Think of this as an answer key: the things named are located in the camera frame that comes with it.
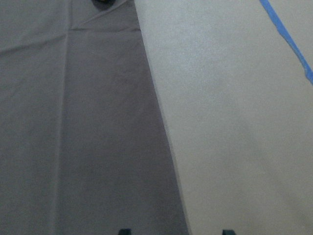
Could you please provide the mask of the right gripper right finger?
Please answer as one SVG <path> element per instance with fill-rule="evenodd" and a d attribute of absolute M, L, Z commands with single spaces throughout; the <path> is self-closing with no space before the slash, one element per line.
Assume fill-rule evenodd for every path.
<path fill-rule="evenodd" d="M 234 235 L 234 230 L 223 230 L 222 235 Z"/>

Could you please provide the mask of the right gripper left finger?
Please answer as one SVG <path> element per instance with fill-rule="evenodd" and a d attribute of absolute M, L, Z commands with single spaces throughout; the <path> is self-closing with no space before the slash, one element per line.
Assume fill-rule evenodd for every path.
<path fill-rule="evenodd" d="M 132 235 L 131 229 L 120 229 L 118 235 Z"/>

